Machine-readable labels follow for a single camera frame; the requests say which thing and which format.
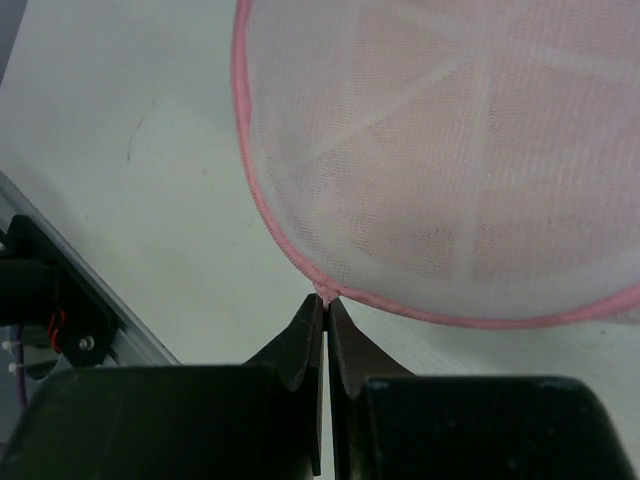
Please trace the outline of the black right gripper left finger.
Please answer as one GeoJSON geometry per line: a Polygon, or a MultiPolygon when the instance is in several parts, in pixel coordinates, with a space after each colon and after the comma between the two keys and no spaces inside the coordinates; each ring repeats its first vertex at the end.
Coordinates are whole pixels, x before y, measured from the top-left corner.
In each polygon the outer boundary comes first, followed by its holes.
{"type": "Polygon", "coordinates": [[[307,479],[321,453],[323,303],[239,365],[68,370],[46,380],[5,479],[307,479]]]}

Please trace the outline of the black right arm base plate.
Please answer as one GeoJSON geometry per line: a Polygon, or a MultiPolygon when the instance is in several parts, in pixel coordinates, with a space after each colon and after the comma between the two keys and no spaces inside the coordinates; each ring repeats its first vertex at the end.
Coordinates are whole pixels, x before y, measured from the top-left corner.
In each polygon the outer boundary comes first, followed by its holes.
{"type": "Polygon", "coordinates": [[[76,368],[101,364],[120,320],[87,275],[26,215],[1,232],[1,324],[37,325],[76,368]]]}

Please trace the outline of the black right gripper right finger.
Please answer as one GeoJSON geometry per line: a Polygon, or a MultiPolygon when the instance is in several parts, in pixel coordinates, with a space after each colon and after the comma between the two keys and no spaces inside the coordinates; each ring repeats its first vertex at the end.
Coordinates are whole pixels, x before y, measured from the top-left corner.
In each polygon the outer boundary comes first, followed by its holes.
{"type": "Polygon", "coordinates": [[[327,311],[339,479],[632,479],[599,398],[563,376],[420,376],[327,311]]]}

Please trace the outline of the white mesh laundry bag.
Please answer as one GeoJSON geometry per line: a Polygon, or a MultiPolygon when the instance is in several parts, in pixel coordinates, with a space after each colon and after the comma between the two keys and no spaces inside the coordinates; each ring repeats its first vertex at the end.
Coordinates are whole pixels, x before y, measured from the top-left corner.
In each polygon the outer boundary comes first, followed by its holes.
{"type": "Polygon", "coordinates": [[[241,1],[246,179],[325,301],[530,328],[639,306],[635,1],[241,1]]]}

